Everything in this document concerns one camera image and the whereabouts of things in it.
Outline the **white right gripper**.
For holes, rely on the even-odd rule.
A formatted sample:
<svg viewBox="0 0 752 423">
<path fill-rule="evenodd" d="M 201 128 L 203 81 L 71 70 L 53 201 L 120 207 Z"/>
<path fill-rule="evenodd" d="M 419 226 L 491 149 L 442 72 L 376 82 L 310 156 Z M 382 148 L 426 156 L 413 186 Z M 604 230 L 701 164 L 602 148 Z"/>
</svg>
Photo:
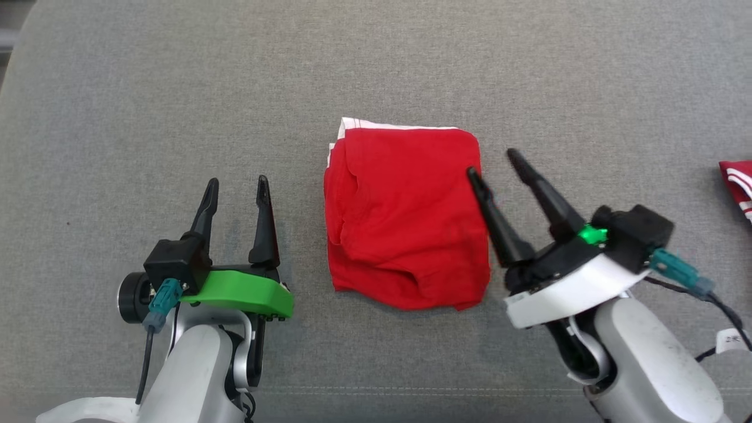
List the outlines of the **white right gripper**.
<svg viewBox="0 0 752 423">
<path fill-rule="evenodd" d="M 585 219 L 523 153 L 509 148 L 506 155 L 540 205 L 553 240 L 565 243 L 578 236 Z M 478 169 L 468 167 L 466 175 L 501 267 L 532 261 L 534 249 L 509 224 Z M 629 295 L 629 289 L 648 274 L 647 267 L 632 273 L 607 255 L 598 254 L 540 291 L 508 297 L 506 311 L 516 328 L 548 328 L 568 377 L 575 382 L 648 384 L 651 354 L 639 347 L 651 344 L 651 313 Z"/>
</svg>

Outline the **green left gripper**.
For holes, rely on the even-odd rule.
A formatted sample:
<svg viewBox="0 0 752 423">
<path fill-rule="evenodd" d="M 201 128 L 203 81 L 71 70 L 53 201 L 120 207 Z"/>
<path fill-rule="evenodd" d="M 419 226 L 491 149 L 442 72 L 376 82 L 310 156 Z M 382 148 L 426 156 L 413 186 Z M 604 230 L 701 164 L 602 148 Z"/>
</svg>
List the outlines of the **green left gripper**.
<svg viewBox="0 0 752 423">
<path fill-rule="evenodd" d="M 190 234 L 210 242 L 210 231 L 219 201 L 218 179 L 210 179 L 198 206 Z M 252 267 L 279 267 L 277 231 L 266 176 L 259 176 L 256 190 L 256 233 L 248 262 Z M 241 325 L 243 332 L 234 337 L 231 376 L 237 390 L 258 387 L 263 369 L 266 323 L 292 318 L 294 297 L 272 270 L 260 275 L 257 268 L 220 267 L 210 271 L 202 290 L 184 296 L 178 308 L 178 335 L 198 325 Z"/>
</svg>

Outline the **red basketball shorts white stripe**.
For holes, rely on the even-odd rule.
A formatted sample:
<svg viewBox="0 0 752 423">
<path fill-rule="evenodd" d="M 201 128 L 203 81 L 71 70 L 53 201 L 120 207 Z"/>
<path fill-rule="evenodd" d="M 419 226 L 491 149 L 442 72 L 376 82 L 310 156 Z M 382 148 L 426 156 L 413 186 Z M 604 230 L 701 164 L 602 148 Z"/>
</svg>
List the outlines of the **red basketball shorts white stripe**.
<svg viewBox="0 0 752 423">
<path fill-rule="evenodd" d="M 477 306 L 491 263 L 470 167 L 480 145 L 460 128 L 342 117 L 323 173 L 334 289 L 397 310 Z"/>
</svg>

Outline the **red basketball jersey white sleeves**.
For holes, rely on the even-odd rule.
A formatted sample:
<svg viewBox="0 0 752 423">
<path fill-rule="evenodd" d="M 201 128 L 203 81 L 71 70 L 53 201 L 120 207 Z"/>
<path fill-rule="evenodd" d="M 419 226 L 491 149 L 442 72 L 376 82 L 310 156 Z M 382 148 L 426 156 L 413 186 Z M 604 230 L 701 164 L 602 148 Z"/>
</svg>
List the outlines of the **red basketball jersey white sleeves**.
<svg viewBox="0 0 752 423">
<path fill-rule="evenodd" d="M 752 160 L 720 161 L 718 166 L 731 198 L 752 224 Z"/>
</svg>

